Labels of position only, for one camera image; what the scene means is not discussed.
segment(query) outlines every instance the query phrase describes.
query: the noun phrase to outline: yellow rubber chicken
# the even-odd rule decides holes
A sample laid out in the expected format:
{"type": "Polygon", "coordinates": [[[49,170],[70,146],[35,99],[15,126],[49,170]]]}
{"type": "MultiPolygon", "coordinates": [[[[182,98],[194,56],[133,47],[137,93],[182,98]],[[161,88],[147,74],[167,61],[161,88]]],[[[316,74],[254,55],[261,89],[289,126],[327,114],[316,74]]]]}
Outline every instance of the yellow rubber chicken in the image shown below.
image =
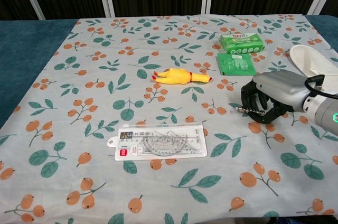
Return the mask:
{"type": "Polygon", "coordinates": [[[164,84],[187,84],[188,82],[192,81],[207,83],[212,80],[212,78],[207,74],[193,73],[183,68],[170,68],[168,71],[165,72],[155,71],[154,75],[163,77],[156,78],[155,76],[153,76],[153,80],[164,84]]]}

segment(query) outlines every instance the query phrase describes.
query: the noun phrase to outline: green sachet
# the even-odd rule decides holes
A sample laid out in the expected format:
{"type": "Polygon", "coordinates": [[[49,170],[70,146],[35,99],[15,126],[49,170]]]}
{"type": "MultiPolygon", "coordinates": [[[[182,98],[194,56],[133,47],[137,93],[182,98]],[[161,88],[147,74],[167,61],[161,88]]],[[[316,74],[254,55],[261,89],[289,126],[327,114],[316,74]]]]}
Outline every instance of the green sachet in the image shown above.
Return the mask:
{"type": "Polygon", "coordinates": [[[218,53],[217,60],[222,75],[253,76],[256,74],[250,54],[218,53]]]}

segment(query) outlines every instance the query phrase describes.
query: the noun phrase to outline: floral tablecloth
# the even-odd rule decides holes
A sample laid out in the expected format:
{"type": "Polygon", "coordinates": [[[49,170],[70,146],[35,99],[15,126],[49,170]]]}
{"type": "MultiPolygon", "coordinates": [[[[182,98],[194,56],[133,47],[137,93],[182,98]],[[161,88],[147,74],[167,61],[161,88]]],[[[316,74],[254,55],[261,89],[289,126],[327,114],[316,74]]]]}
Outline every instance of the floral tablecloth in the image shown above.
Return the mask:
{"type": "Polygon", "coordinates": [[[257,72],[290,70],[295,44],[335,65],[302,15],[80,19],[0,130],[2,223],[197,223],[333,214],[338,138],[287,113],[259,125],[236,111],[246,76],[220,75],[221,34],[260,35],[257,72]],[[164,85],[154,70],[207,73],[164,85]],[[208,156],[114,160],[123,124],[203,122],[208,156]]]}

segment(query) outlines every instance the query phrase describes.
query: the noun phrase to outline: robot finger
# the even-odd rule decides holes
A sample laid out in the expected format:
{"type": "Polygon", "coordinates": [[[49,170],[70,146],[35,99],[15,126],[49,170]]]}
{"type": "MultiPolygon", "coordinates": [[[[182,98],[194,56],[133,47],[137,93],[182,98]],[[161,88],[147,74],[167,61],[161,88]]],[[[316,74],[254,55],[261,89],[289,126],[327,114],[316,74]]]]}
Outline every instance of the robot finger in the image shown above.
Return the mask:
{"type": "Polygon", "coordinates": [[[267,99],[266,98],[267,98],[267,95],[265,95],[262,92],[258,92],[258,99],[259,99],[260,104],[262,105],[263,109],[267,109],[268,108],[268,103],[267,103],[267,99]]]}

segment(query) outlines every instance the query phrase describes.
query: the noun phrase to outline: green packet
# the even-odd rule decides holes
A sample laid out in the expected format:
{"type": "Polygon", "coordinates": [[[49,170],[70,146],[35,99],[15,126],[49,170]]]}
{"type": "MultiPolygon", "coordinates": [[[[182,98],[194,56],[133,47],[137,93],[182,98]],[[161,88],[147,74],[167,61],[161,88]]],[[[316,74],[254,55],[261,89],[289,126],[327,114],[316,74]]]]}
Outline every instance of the green packet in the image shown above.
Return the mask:
{"type": "Polygon", "coordinates": [[[256,33],[221,35],[220,43],[228,54],[246,54],[264,49],[263,41],[256,33]]]}
{"type": "Polygon", "coordinates": [[[222,75],[253,76],[256,74],[250,54],[218,53],[217,60],[222,75]]]}

